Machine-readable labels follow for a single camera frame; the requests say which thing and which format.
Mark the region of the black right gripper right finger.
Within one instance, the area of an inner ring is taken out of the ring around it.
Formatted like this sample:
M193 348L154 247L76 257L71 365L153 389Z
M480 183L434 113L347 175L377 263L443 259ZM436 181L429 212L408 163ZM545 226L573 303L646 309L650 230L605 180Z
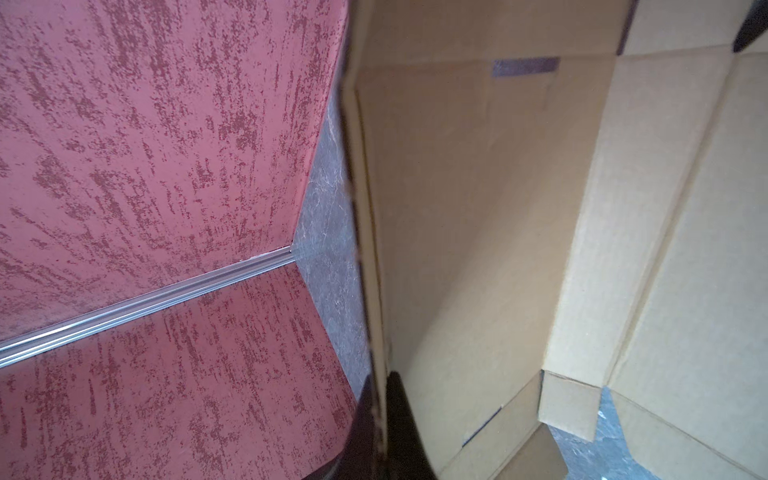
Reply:
M402 378L392 371L387 378L388 453L386 479L436 480L406 395Z

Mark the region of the brown cardboard box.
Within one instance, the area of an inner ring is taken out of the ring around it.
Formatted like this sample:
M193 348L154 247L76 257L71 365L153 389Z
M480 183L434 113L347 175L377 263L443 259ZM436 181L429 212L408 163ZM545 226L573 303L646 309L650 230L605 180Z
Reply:
M341 91L377 459L560 479L609 397L664 479L767 475L767 30L753 1L356 1Z

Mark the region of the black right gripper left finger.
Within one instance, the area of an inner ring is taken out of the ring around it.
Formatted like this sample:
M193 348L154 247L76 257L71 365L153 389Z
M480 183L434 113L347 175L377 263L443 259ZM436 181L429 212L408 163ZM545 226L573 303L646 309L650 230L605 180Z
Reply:
M378 437L376 388L368 375L342 451L311 473L312 480L373 479Z

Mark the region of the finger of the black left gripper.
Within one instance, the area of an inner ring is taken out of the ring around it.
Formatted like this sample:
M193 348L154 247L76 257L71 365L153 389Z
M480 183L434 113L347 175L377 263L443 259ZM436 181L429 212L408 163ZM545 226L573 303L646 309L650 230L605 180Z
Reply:
M768 1L754 0L734 41L732 52L740 53L749 47L766 30L768 22Z

